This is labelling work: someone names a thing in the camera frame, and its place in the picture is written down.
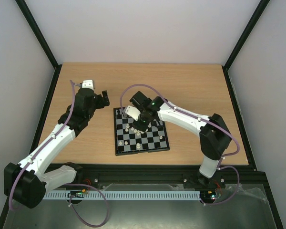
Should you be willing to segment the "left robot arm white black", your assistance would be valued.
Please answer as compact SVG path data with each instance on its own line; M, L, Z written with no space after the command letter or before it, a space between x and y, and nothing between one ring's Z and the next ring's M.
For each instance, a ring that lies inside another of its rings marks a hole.
M87 127L97 109L109 106L107 91L96 94L92 88L82 87L72 93L72 104L59 118L48 137L18 164L4 168L4 193L9 207L15 200L28 208L36 207L48 192L83 179L82 167L67 162L47 172L54 158Z

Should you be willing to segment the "black magnetic chess board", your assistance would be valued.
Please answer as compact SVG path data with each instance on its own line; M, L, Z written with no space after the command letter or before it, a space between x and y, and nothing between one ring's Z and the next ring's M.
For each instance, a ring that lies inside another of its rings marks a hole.
M138 131L133 127L133 119L124 116L119 107L113 109L113 120L116 156L168 151L170 149L166 126L163 121L154 120L148 125L145 132ZM141 144L140 149L136 148L137 143Z

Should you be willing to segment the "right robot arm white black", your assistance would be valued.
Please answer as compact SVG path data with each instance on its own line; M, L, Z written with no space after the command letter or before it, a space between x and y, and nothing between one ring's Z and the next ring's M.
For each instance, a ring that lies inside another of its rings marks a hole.
M232 140L229 129L220 115L193 113L160 96L152 100L140 91L130 99L130 103L123 112L133 119L133 127L138 131L147 131L149 124L158 120L174 124L196 135L204 155L198 181L204 187L214 183L214 174L219 162Z

